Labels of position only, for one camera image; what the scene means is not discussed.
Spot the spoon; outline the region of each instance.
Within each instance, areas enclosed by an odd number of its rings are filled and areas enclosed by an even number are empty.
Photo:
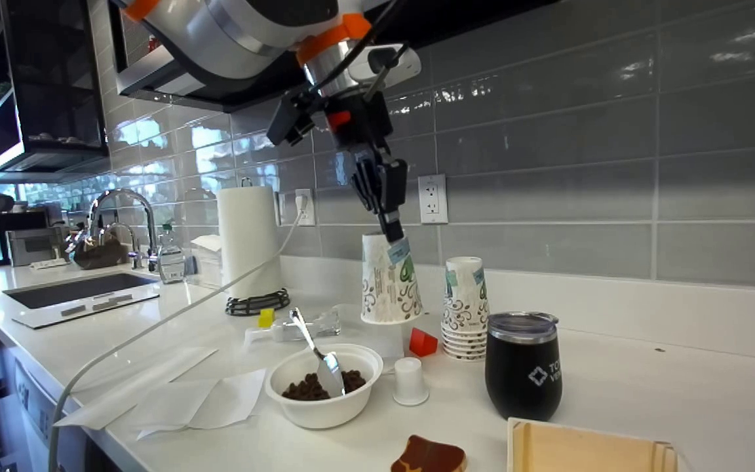
[[[316,381],[319,386],[327,392],[327,396],[342,396],[345,394],[345,384],[342,384],[342,368],[336,359],[336,352],[319,352],[316,343],[311,342],[304,317],[298,312],[298,307],[290,309],[290,320],[296,324],[296,329],[302,330],[307,346],[319,358],[319,371],[316,371]]]

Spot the paper towel roll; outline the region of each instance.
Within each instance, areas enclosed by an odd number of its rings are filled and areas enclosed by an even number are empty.
[[[272,212],[272,191],[264,187],[218,191],[226,284],[270,261],[227,291],[232,299],[244,303],[282,291]]]

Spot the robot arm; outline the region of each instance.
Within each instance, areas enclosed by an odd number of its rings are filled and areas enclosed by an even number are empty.
[[[404,46],[373,46],[399,10],[383,9],[375,26],[365,0],[114,0],[163,46],[197,65],[197,80],[252,80],[285,50],[307,86],[279,98],[270,143],[296,145],[324,112],[338,149],[354,161],[350,187],[376,216],[388,241],[401,241],[399,207],[407,198],[407,164],[391,161],[392,131],[379,89],[418,74],[418,59]]]

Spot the cup lid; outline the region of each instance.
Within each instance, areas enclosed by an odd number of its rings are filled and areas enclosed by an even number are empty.
[[[488,317],[488,333],[506,343],[546,343],[559,339],[559,317],[547,312],[497,312]]]

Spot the cabinet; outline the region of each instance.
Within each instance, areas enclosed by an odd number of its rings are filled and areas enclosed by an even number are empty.
[[[0,0],[0,174],[108,166],[84,0]]]
[[[55,398],[0,339],[0,469],[46,469],[46,432]],[[59,430],[55,469],[114,472],[117,468],[79,428]]]

